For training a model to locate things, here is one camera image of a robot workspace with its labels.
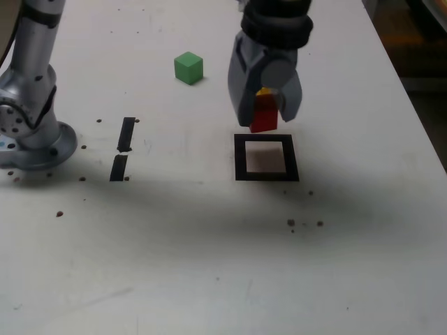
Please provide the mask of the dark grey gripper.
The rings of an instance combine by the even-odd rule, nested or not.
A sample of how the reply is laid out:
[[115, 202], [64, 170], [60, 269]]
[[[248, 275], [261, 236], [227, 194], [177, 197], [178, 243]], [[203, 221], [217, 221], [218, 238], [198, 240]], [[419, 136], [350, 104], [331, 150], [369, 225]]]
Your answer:
[[240, 31], [235, 37], [228, 69], [228, 91], [239, 125], [249, 127], [254, 120], [256, 92], [272, 92], [281, 118], [296, 118], [302, 102], [302, 86], [297, 66], [297, 50], [261, 45]]

